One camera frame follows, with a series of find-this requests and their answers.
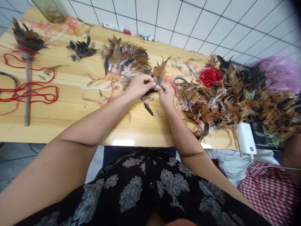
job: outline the wooden table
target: wooden table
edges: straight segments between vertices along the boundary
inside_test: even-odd
[[[31,8],[24,14],[22,22],[27,24],[34,24],[34,22],[47,23],[46,19],[36,9]],[[51,30],[62,30],[67,25],[62,24],[54,26]],[[48,143],[51,139],[57,136],[65,128],[81,119],[85,115],[99,108],[96,103],[84,102],[83,95],[87,98],[99,98],[96,90],[86,90],[86,87],[91,80],[85,73],[90,73],[94,77],[96,75],[86,67],[82,62],[73,62],[70,57],[70,50],[66,48],[69,40],[74,41],[83,40],[83,32],[89,26],[82,23],[78,24],[79,32],[78,37],[72,35],[74,32],[69,28],[59,39],[53,42],[54,45],[48,45],[48,49],[40,51],[33,62],[33,68],[52,67],[55,65],[66,64],[68,67],[60,67],[57,69],[57,76],[52,85],[59,87],[59,99],[57,102],[47,105],[44,103],[31,104],[31,118],[30,126],[24,127],[24,104],[21,103],[19,109],[9,115],[0,116],[0,141],[1,142],[27,142],[27,143]],[[45,36],[45,32],[41,29],[35,29],[39,34]],[[99,25],[92,27],[90,36],[92,42],[95,44],[96,49],[100,49],[103,43],[107,43],[107,38],[112,38],[113,34],[121,37],[123,41],[131,41],[134,44],[140,45],[147,50],[149,54],[150,63],[155,66],[156,61],[161,62],[170,55],[172,58],[181,57],[179,61],[185,62],[191,57],[202,59],[198,61],[197,65],[204,67],[205,61],[208,56],[199,53],[183,50],[174,46],[169,46],[159,42],[143,41],[137,36],[129,36],[123,33],[115,32],[105,29]],[[16,44],[16,40],[12,35],[12,29],[9,29],[0,39],[0,44],[9,48]],[[10,50],[0,46],[0,55],[10,52]],[[18,62],[9,57],[9,61],[15,66],[25,66],[25,63]],[[101,77],[104,76],[104,60],[100,57],[99,53],[90,57],[84,58],[83,61],[89,65]],[[169,74],[183,75],[182,72],[171,67],[168,63],[167,72]],[[4,63],[3,57],[0,58],[0,69],[3,72],[14,75],[18,78],[21,84],[25,82],[25,69],[17,69],[7,66]],[[187,67],[183,67],[183,71],[189,73]],[[33,72],[33,81],[42,81],[38,75],[44,76],[49,79],[42,72]],[[13,87],[13,82],[5,77],[0,76],[0,86],[2,88],[10,89]],[[1,94],[1,98],[7,98],[9,95]],[[144,108],[141,100],[137,100],[130,108],[129,113],[125,114],[119,122],[115,125],[112,132],[100,143],[101,145],[124,145],[124,146],[145,146],[145,147],[170,147],[173,146],[173,139],[169,128],[167,117],[162,110],[157,93],[151,94],[154,98],[150,102],[150,108],[154,112],[151,116]],[[13,110],[16,102],[0,103],[0,114]],[[194,126],[192,123],[187,123],[188,126]],[[218,131],[205,137],[202,141],[204,148],[230,148],[238,149],[236,140],[231,136],[229,137],[226,132]]]

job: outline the right hand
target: right hand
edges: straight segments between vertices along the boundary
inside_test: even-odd
[[[157,85],[156,90],[159,93],[160,103],[164,111],[175,108],[175,90],[169,83],[163,83],[162,86]]]

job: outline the red checkered cloth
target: red checkered cloth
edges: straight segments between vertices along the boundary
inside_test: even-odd
[[[275,164],[251,164],[253,167],[269,165]],[[301,197],[298,183],[284,169],[276,167],[248,167],[247,177],[240,182],[238,189],[254,208],[275,226],[290,224]]]

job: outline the hand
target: hand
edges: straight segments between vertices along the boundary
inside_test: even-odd
[[[159,92],[160,103],[164,111],[170,111],[175,108],[175,90],[169,83],[163,83],[161,86],[156,86]]]
[[[147,91],[155,86],[155,80],[150,75],[135,75],[124,93],[126,93],[131,100],[135,100],[142,97]]]

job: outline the dress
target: dress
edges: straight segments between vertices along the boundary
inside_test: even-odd
[[[159,151],[118,158],[82,185],[16,225],[145,225],[156,210],[168,223],[270,225],[261,215]]]

